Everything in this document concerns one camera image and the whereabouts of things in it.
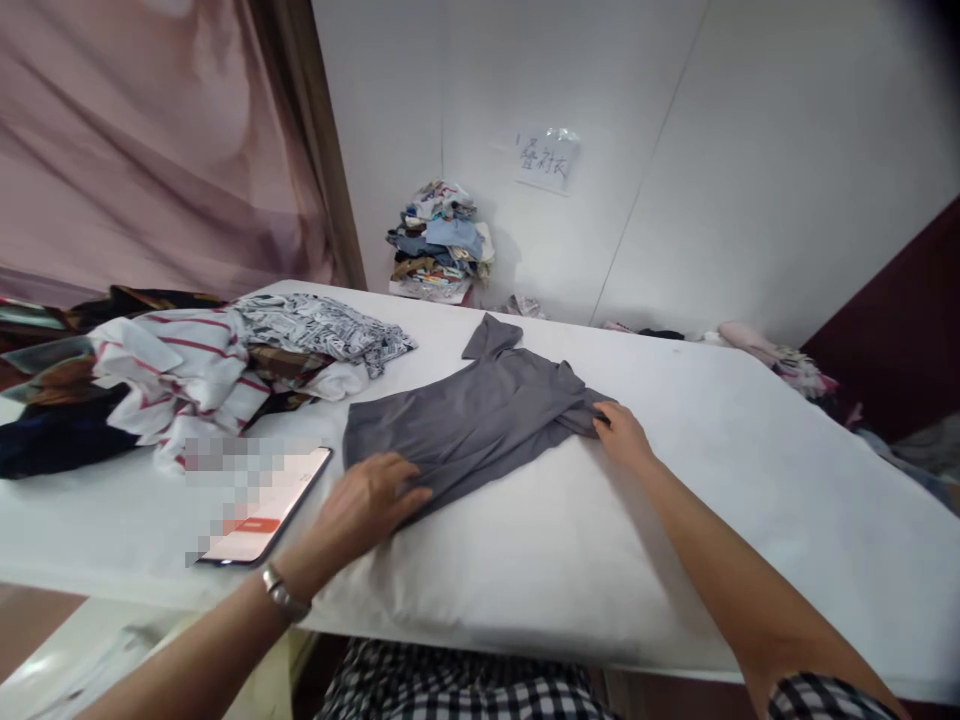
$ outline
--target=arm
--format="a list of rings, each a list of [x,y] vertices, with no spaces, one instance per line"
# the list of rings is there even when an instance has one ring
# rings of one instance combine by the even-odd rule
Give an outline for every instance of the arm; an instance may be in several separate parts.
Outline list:
[[[395,453],[350,468],[314,526],[274,562],[287,591],[309,602],[341,568],[387,539],[430,498],[425,488],[403,494],[404,483],[416,474],[417,469]],[[254,572],[80,718],[221,717],[288,626],[260,573]]]
[[[759,553],[661,463],[633,414],[597,403],[595,421],[610,458],[643,486],[704,605],[736,655],[758,717],[784,677],[831,675],[906,711],[877,674],[824,617]]]

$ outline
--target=t-shirt sleeve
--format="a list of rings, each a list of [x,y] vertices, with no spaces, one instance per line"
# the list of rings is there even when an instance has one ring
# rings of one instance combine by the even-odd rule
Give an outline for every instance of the t-shirt sleeve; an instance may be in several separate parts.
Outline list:
[[[815,673],[785,677],[767,705],[770,720],[898,720],[893,710],[850,683]]]
[[[470,342],[463,349],[464,360],[476,360],[486,355],[496,356],[498,353],[509,350],[523,337],[523,330],[516,325],[507,325],[487,313],[477,326],[470,338]]]

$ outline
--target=hand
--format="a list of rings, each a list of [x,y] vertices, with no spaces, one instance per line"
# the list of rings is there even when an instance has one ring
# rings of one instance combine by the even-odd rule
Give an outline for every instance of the hand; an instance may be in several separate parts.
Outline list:
[[[642,472],[657,462],[657,456],[650,449],[643,426],[630,410],[615,402],[599,402],[593,406],[610,421],[607,425],[600,418],[594,418],[593,426],[611,460],[635,473]]]
[[[350,468],[334,485],[314,526],[275,563],[290,593],[298,599],[313,597],[334,574],[423,507],[431,490],[407,490],[407,481],[419,473],[397,453],[374,455]]]

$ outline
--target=white table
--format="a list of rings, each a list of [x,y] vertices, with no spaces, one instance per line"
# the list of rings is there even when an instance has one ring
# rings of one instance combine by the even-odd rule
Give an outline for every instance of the white table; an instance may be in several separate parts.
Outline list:
[[[284,281],[399,323],[420,348],[354,400],[439,380],[482,312]],[[960,667],[960,521],[739,351],[506,317],[523,346],[568,360],[631,407],[660,457],[782,572],[895,691],[947,700]],[[255,437],[337,456],[285,541],[342,471],[347,402],[269,416]],[[572,438],[397,535],[341,573],[315,630],[735,678],[733,657],[642,496],[594,441]],[[143,449],[0,483],[0,580],[181,610],[212,607],[243,572],[186,567],[237,491],[154,471]]]

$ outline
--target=phone screen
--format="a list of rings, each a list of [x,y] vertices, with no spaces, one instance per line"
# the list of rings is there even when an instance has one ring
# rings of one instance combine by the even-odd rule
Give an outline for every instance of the phone screen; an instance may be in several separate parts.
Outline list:
[[[272,473],[269,487],[260,488],[259,502],[251,515],[230,533],[214,540],[200,560],[219,565],[260,560],[332,454],[330,448],[317,448],[308,455],[286,456],[283,470]]]

